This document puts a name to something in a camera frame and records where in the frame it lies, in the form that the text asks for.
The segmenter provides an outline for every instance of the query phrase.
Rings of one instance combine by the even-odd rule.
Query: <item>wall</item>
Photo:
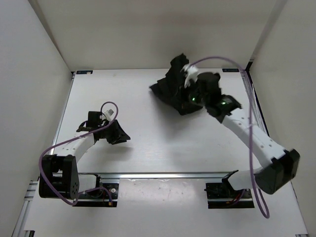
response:
[[[169,68],[182,52],[191,60],[227,56],[246,67],[276,2],[30,1],[38,2],[33,5],[41,8],[40,19],[72,71]],[[199,66],[227,65],[211,60]]]
[[[301,154],[293,186],[316,236],[316,1],[289,0],[251,67],[271,136]]]
[[[0,233],[11,236],[71,73],[25,0],[0,1]]]

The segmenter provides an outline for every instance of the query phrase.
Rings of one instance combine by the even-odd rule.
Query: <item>table surface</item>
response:
[[[109,100],[117,103],[118,121],[131,137],[115,146],[98,141],[78,162],[79,172],[249,168],[247,147],[205,110],[180,116],[153,96],[148,87],[166,71],[97,70],[75,76],[58,142],[74,136],[87,112],[98,111]],[[248,98],[240,74],[221,76],[223,93],[234,96],[247,111]],[[256,204],[252,209],[207,209],[204,188],[203,179],[121,179],[117,208],[70,207],[58,199],[40,198],[36,192],[25,230],[35,230],[35,237],[289,237],[307,233],[291,184],[272,196],[265,195],[269,220]]]

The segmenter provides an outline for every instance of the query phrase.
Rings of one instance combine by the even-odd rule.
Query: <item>robotic arm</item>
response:
[[[113,113],[113,110],[108,110],[105,113],[90,111],[88,120],[79,126],[76,137],[108,125],[112,121]],[[58,154],[43,157],[42,167],[45,175],[63,197],[75,199],[78,193],[102,185],[97,175],[78,175],[77,171],[78,161],[100,139],[107,139],[108,143],[115,145],[130,140],[130,137],[123,131],[119,122],[115,120],[104,130],[68,143]],[[57,198],[42,176],[39,180],[39,195],[42,198]]]
[[[199,74],[195,66],[189,65],[185,65],[183,70],[186,80],[181,88],[182,98],[204,106],[212,117],[248,146],[248,117],[234,97],[221,93],[220,75],[211,72]],[[253,125],[253,152],[261,165],[254,171],[256,185],[264,192],[273,194],[295,177],[300,159],[298,152],[294,149],[287,151],[257,125]],[[234,191],[252,188],[249,170],[231,172],[222,181]]]

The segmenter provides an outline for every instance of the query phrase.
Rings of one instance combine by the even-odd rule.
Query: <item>purple cable loop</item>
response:
[[[44,157],[44,155],[45,155],[47,152],[49,152],[49,151],[50,151],[51,149],[53,149],[53,148],[59,147],[59,146],[61,146],[61,145],[64,145],[64,144],[67,144],[67,143],[70,143],[70,142],[73,142],[73,141],[78,140],[78,139],[80,139],[80,138],[84,138],[84,137],[86,137],[86,136],[88,136],[88,135],[90,135],[90,134],[92,134],[92,133],[99,132],[99,131],[102,131],[102,130],[108,128],[108,127],[115,121],[115,119],[117,118],[118,113],[119,113],[119,108],[118,108],[118,106],[117,106],[114,102],[108,101],[108,102],[105,102],[105,103],[101,106],[101,111],[102,111],[103,107],[104,107],[106,104],[112,104],[112,105],[114,105],[115,108],[116,108],[116,110],[117,110],[117,112],[116,112],[114,118],[112,119],[112,121],[109,122],[108,125],[106,125],[106,126],[104,126],[104,127],[101,127],[101,128],[98,128],[98,129],[96,129],[96,130],[87,132],[87,133],[85,133],[85,134],[83,134],[83,135],[81,135],[81,136],[74,137],[74,138],[69,139],[69,140],[67,140],[67,141],[64,141],[64,142],[58,143],[58,144],[56,144],[56,145],[53,145],[53,146],[47,148],[45,151],[43,151],[42,154],[41,154],[40,157],[39,157],[39,171],[40,171],[40,174],[41,174],[42,178],[44,179],[45,183],[50,187],[50,189],[51,189],[62,201],[64,201],[66,204],[68,204],[68,205],[70,205],[70,206],[74,206],[74,205],[76,205],[76,204],[78,203],[79,195],[82,194],[83,192],[89,193],[89,192],[91,192],[91,191],[98,190],[98,189],[102,189],[102,190],[104,190],[104,191],[107,192],[107,194],[109,195],[109,200],[110,200],[111,206],[113,206],[113,200],[112,200],[111,193],[109,192],[109,190],[107,190],[107,189],[104,188],[104,187],[98,187],[98,188],[89,189],[89,190],[85,190],[85,191],[83,191],[83,192],[78,193],[78,196],[76,197],[76,200],[75,200],[74,202],[68,201],[66,198],[64,198],[64,197],[54,188],[54,186],[51,184],[51,182],[49,181],[49,179],[48,179],[47,176],[45,175],[44,170],[43,170],[43,167],[42,167],[42,160],[43,160],[43,157]]]
[[[196,62],[191,63],[190,66],[196,65],[196,64],[198,64],[198,63],[200,63],[202,61],[209,60],[209,59],[220,59],[220,60],[224,60],[224,61],[227,61],[227,62],[233,64],[241,72],[243,72],[244,76],[246,77],[246,79],[248,81],[250,81],[247,72],[242,68],[242,66],[240,64],[238,64],[237,62],[235,62],[234,60],[226,58],[226,57],[210,56],[210,57],[206,57],[206,58],[202,58],[200,60],[197,60]],[[263,205],[265,207],[266,212],[264,212],[263,207],[262,207],[262,205],[260,203],[258,192],[257,192],[257,188],[256,188],[256,181],[255,181],[255,177],[254,177],[254,173],[253,173],[253,157],[252,157],[252,154],[253,154],[253,144],[252,144],[253,140],[252,140],[252,135],[253,135],[253,131],[252,131],[252,98],[250,98],[249,99],[249,166],[250,166],[251,185],[252,185],[253,193],[255,195],[258,207],[259,207],[262,215],[265,218],[269,219],[270,218],[270,212],[269,212],[267,203],[266,203],[266,201],[265,201],[265,199],[263,197],[262,191],[260,189],[258,189],[260,198],[262,200],[262,203],[263,203]]]

